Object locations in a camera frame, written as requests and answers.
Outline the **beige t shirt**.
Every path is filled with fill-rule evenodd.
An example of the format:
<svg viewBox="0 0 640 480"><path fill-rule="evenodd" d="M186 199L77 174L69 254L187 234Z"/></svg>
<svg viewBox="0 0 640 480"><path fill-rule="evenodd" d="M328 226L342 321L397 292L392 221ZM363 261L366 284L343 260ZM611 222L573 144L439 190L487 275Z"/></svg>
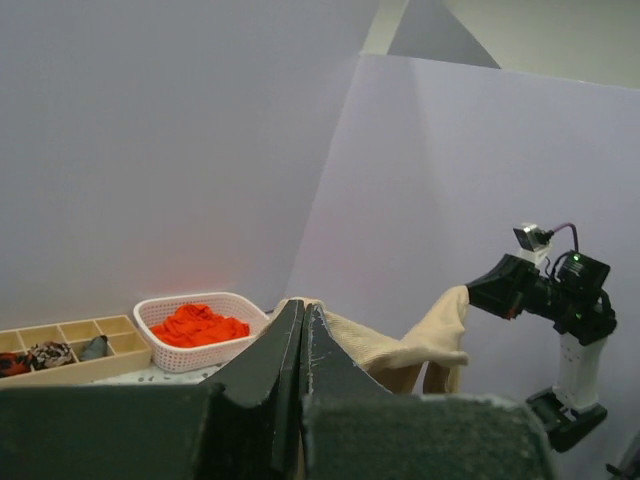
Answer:
<svg viewBox="0 0 640 480"><path fill-rule="evenodd" d="M300 300L305 307L319 307L324 315L321 332L329 343L323 350L322 393L362 399L388 392L409 394L423 365L428 366L423 393L458 389L458 368L468 363L460 347L468 300L464 289L446 292L401 339L329 312L317 299Z"/></svg>

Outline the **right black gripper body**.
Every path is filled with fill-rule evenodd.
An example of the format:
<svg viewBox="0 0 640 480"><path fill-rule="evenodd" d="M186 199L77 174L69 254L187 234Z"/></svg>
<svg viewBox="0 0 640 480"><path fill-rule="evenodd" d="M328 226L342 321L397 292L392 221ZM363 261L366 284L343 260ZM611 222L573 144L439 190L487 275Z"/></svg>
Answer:
<svg viewBox="0 0 640 480"><path fill-rule="evenodd" d="M558 322L565 313L565 303L550 279L540 276L532 263L522 263L519 311Z"/></svg>

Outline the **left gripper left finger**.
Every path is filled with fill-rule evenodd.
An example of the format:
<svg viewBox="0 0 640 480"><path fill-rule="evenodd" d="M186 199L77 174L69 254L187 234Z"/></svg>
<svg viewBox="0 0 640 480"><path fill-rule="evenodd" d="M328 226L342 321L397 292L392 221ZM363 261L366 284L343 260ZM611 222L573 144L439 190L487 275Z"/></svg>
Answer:
<svg viewBox="0 0 640 480"><path fill-rule="evenodd" d="M304 304L196 384L13 388L5 479L294 479Z"/></svg>

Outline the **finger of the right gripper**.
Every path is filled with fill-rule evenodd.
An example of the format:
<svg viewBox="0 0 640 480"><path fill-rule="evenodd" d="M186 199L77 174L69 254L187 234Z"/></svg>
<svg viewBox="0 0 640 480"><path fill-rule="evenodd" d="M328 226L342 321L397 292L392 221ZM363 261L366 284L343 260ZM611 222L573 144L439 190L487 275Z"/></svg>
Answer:
<svg viewBox="0 0 640 480"><path fill-rule="evenodd" d="M499 303L496 315L506 320L516 318L523 310L523 298L524 294L522 292L515 292L511 294L508 298Z"/></svg>
<svg viewBox="0 0 640 480"><path fill-rule="evenodd" d="M469 303L492 315L513 315L521 258L505 254L488 273L468 282Z"/></svg>

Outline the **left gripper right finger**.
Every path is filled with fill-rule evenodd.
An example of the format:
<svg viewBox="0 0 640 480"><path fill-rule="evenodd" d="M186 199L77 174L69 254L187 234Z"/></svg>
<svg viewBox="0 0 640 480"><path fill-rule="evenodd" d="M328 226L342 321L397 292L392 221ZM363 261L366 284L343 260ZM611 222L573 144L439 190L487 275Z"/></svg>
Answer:
<svg viewBox="0 0 640 480"><path fill-rule="evenodd" d="M309 479L550 479L540 422L489 395L393 394L305 312L301 437Z"/></svg>

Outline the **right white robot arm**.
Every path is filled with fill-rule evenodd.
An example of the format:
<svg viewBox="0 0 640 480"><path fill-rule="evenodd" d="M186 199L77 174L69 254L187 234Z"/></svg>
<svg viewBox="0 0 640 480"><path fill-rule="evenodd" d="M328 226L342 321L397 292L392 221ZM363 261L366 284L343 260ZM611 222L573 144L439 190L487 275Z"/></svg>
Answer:
<svg viewBox="0 0 640 480"><path fill-rule="evenodd" d="M507 320L523 312L539 316L560 335L556 383L526 400L559 453L574 448L607 417L597 376L601 352L617 327L603 289L609 272L609 265L575 250L562 254L547 276L532 262L506 254L466 285L472 306Z"/></svg>

